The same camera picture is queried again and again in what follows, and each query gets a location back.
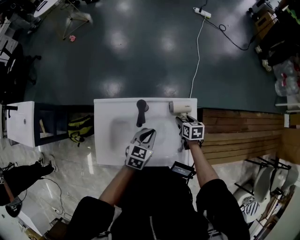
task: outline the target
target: backpack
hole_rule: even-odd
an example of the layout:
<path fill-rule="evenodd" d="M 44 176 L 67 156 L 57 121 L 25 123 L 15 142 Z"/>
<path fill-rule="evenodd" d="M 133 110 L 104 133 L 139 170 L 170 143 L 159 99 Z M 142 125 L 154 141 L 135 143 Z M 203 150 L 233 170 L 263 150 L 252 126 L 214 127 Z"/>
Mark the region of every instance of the backpack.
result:
<path fill-rule="evenodd" d="M 83 118 L 72 120 L 67 125 L 67 132 L 69 138 L 78 143 L 84 142 L 84 137 L 88 137 L 94 134 L 94 116 L 87 115 Z"/>

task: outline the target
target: power strip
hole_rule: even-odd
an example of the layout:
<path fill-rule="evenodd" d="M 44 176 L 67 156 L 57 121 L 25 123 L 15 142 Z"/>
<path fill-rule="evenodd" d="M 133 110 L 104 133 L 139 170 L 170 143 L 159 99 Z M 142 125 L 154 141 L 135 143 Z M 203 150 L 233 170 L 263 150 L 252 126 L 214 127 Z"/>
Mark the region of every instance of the power strip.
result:
<path fill-rule="evenodd" d="M 211 14 L 209 12 L 206 12 L 202 9 L 200 11 L 200 8 L 197 8 L 197 7 L 193 7 L 193 10 L 195 11 L 195 13 L 200 14 L 200 15 L 204 16 L 205 18 L 211 18 Z"/>

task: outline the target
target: dark floor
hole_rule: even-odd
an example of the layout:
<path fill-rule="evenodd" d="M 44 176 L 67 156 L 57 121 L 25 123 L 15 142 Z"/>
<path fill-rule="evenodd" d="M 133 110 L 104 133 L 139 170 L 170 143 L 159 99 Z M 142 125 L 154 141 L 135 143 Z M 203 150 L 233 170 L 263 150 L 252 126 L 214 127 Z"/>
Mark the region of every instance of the dark floor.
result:
<path fill-rule="evenodd" d="M 62 41 L 53 22 L 57 8 L 31 37 L 26 53 L 42 55 L 38 81 L 25 100 L 85 105 L 96 98 L 188 98 L 197 65 L 196 38 L 202 18 L 199 0 L 100 0 L 82 4 L 88 23 Z M 245 47 L 255 32 L 246 14 L 254 0 L 209 0 L 211 21 Z M 205 23 L 199 37 L 200 65 L 193 98 L 199 107 L 277 112 L 275 77 L 261 67 L 253 43 L 241 51 Z"/>

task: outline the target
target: office chair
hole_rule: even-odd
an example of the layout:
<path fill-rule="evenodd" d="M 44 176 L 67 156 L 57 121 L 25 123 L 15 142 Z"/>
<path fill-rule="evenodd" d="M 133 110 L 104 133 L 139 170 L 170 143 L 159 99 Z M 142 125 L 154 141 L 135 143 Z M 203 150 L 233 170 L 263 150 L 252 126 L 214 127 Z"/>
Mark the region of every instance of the office chair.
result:
<path fill-rule="evenodd" d="M 22 102 L 27 80 L 36 84 L 36 80 L 30 78 L 30 67 L 35 59 L 41 60 L 41 56 L 24 56 L 22 45 L 19 44 L 12 53 L 6 48 L 8 41 L 0 51 L 0 56 L 5 53 L 9 59 L 1 73 L 0 103 L 10 104 Z"/>

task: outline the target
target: sink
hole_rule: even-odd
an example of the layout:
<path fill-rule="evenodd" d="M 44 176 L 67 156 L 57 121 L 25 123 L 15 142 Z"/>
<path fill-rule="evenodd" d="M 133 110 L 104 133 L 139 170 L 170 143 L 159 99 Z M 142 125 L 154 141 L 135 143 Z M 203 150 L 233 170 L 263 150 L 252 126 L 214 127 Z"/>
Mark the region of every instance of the sink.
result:
<path fill-rule="evenodd" d="M 143 128 L 156 130 L 154 154 L 147 166 L 171 166 L 174 161 L 189 165 L 189 151 L 178 152 L 180 147 L 179 129 L 175 115 L 169 112 L 169 102 L 190 101 L 192 112 L 197 117 L 195 98 L 142 98 L 149 106 L 145 113 L 146 123 L 136 126 L 138 109 L 136 102 L 141 98 L 95 99 L 95 145 L 97 162 L 102 165 L 123 165 L 125 148 L 136 132 Z"/>

